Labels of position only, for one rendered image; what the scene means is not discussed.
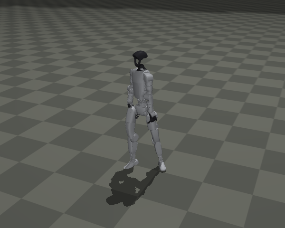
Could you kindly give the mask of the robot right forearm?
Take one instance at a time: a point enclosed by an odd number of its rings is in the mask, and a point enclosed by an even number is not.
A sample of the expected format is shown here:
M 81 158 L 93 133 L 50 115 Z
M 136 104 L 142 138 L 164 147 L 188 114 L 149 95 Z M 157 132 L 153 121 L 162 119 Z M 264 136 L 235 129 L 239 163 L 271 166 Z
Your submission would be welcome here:
M 133 106 L 133 96 L 134 96 L 134 92 L 130 93 L 128 91 L 128 98 L 127 98 L 127 104 L 130 104 L 130 106 Z

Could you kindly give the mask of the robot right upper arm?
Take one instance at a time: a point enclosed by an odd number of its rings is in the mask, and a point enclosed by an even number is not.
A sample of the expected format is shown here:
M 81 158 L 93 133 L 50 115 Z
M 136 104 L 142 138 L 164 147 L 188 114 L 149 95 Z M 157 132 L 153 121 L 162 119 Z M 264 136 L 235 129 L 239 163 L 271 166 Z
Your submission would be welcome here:
M 134 69 L 131 69 L 130 70 L 130 83 L 131 83 L 131 85 L 129 85 L 128 87 L 127 87 L 127 90 L 130 92 L 130 93 L 133 93 L 133 83 L 132 83 L 132 71 L 133 71 Z

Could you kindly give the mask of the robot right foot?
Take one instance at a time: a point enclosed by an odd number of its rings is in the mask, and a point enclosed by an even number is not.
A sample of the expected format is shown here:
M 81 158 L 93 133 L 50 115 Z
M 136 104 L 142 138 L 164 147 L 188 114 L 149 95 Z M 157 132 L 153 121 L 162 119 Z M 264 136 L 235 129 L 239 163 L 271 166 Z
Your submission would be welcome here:
M 132 161 L 129 162 L 127 165 L 124 166 L 124 168 L 125 169 L 129 169 L 129 168 L 131 168 L 131 167 L 133 167 L 133 166 L 135 166 L 137 164 L 139 164 L 139 161 L 137 159 L 135 159 L 135 162 L 133 162 L 133 163 L 132 163 Z

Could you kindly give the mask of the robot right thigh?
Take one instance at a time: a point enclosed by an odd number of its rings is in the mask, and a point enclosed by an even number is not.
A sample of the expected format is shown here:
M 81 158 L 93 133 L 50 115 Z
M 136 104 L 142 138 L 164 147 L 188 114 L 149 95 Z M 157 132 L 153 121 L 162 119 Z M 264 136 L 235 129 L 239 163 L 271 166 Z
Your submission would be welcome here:
M 136 124 L 135 115 L 137 115 L 137 113 L 134 105 L 128 108 L 125 120 L 126 132 L 132 142 L 137 141 L 139 138 L 138 134 L 134 133 L 135 124 Z

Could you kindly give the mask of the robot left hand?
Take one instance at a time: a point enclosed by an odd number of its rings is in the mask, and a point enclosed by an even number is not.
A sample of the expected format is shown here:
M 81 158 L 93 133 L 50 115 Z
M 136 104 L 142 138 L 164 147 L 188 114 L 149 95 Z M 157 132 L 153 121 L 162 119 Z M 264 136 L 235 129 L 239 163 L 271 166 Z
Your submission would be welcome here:
M 154 122 L 155 120 L 157 121 L 157 118 L 156 118 L 156 116 L 154 116 L 154 117 L 152 117 L 150 114 L 149 114 L 149 116 L 150 116 L 150 121 L 148 122 L 148 124 L 151 122 Z

